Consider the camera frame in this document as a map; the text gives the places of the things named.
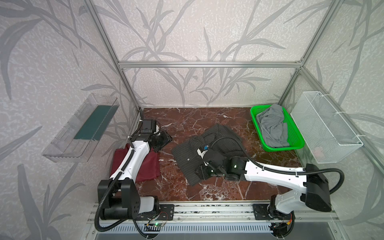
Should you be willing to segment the dark grey striped shirt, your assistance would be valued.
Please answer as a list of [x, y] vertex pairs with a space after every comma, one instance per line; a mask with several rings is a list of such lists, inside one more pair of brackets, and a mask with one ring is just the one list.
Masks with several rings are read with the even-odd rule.
[[212, 149], [226, 158], [245, 157], [242, 139], [229, 127], [216, 124], [199, 136], [193, 136], [184, 143], [172, 149], [174, 160], [185, 175], [190, 186], [202, 181], [195, 169], [204, 165], [198, 150], [203, 152], [205, 147]]

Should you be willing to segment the green plastic basket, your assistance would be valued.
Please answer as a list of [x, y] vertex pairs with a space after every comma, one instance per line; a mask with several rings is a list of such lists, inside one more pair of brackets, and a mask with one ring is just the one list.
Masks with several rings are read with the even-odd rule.
[[254, 106], [250, 110], [254, 126], [256, 128], [257, 134], [262, 144], [262, 148], [266, 152], [281, 152], [281, 151], [298, 150], [303, 148], [305, 145], [304, 138], [302, 137], [298, 127], [294, 123], [289, 113], [285, 110], [285, 108], [283, 108], [284, 116], [285, 116], [284, 123], [287, 123], [288, 143], [290, 144], [290, 146], [286, 148], [270, 148], [266, 145], [265, 141], [263, 140], [263, 137], [259, 128], [259, 124], [257, 122], [257, 115], [263, 112], [265, 109], [269, 108], [270, 106], [271, 105]]

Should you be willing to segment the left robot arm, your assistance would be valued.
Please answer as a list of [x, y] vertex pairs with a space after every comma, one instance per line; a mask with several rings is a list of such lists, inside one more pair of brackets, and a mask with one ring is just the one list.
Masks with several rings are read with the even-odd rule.
[[136, 180], [145, 158], [157, 153], [171, 141], [172, 137], [161, 130], [156, 120], [140, 121], [138, 129], [128, 140], [128, 152], [122, 162], [109, 179], [100, 181], [98, 185], [96, 222], [137, 220], [160, 214], [158, 198], [141, 197]]

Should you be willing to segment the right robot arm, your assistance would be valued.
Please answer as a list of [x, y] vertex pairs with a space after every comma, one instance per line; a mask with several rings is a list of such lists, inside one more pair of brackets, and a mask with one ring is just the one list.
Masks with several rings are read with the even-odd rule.
[[294, 211], [332, 210], [329, 183], [323, 174], [300, 176], [302, 168], [255, 164], [246, 157], [226, 158], [208, 149], [198, 149], [197, 153], [203, 164], [196, 168], [195, 173], [202, 180], [224, 177], [233, 182], [264, 182], [289, 188], [285, 194], [273, 195], [267, 206], [254, 206], [255, 212], [263, 218], [286, 220], [293, 217]]

